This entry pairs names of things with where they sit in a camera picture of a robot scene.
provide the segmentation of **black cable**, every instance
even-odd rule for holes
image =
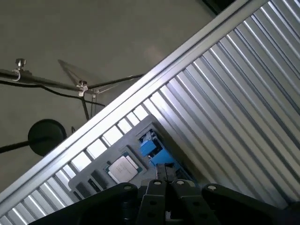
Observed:
[[[97,106],[94,107],[94,116],[97,114]]]
[[[93,117],[93,104],[90,105],[90,117]]]
[[[79,100],[82,100],[81,97],[77,97],[77,96],[72,96],[72,95],[66,95],[66,94],[62,94],[62,93],[59,93],[57,91],[54,91],[50,88],[47,88],[43,85],[38,85],[38,84],[23,84],[23,83],[13,83],[13,82],[8,82],[8,81],[0,81],[1,84],[5,84],[5,85],[9,85],[9,86],[14,86],[14,87],[22,87],[22,88],[42,88],[48,92],[51,92],[52,94],[55,94],[55,95],[59,95],[59,96],[62,96],[62,97],[66,97],[66,98],[75,98],[75,99],[79,99]],[[100,105],[100,106],[105,106],[104,104],[101,104],[101,103],[97,103],[97,102],[91,102],[91,101],[87,101],[87,100],[84,100],[86,103],[91,103],[91,104],[95,104],[95,105]]]

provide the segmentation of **bolt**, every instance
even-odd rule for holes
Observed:
[[[183,182],[183,181],[181,181],[181,180],[179,180],[179,181],[177,181],[177,182],[176,182],[176,184],[183,185],[183,184],[184,184],[184,182]]]
[[[26,60],[25,59],[16,59],[15,63],[18,66],[18,69],[22,69],[26,65]]]
[[[79,83],[80,83],[82,86],[84,86],[84,85],[86,85],[86,84],[87,84],[87,82],[86,82],[86,81],[79,81]]]
[[[217,188],[215,186],[208,186],[207,189],[211,191],[215,191]]]

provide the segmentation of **metal bracket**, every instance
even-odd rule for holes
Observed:
[[[167,183],[163,180],[149,182],[136,219],[137,225],[165,224],[166,188]]]
[[[214,212],[201,196],[201,190],[190,180],[175,180],[171,186],[177,196],[175,215],[182,213],[187,224],[219,225]]]
[[[86,81],[80,81],[79,84],[76,85],[76,87],[80,89],[78,93],[79,97],[83,97],[84,93],[89,89]]]
[[[13,69],[12,71],[18,75],[17,79],[12,79],[12,80],[13,81],[19,81],[21,79],[20,71],[18,69]]]

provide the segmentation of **corrugated metal panel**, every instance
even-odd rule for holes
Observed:
[[[262,4],[252,2],[251,10]],[[243,4],[238,18],[251,8]],[[217,43],[217,35],[206,37],[167,72],[132,87],[68,150],[37,165],[38,175],[0,204],[0,223],[27,224],[72,204],[68,181],[150,113],[184,149],[187,164],[201,172],[201,183],[219,183],[278,207],[299,200],[299,15],[297,1],[270,1],[231,32],[224,33],[228,24],[223,33],[216,29],[223,37]],[[30,195],[22,197],[21,190]],[[17,206],[13,197],[21,199]],[[9,204],[15,208],[4,211]]]
[[[209,181],[280,207],[300,199],[299,11],[269,2],[145,102]]]

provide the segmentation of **round black disc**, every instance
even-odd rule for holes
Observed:
[[[64,127],[51,119],[36,122],[28,132],[29,146],[38,155],[45,156],[67,138]]]

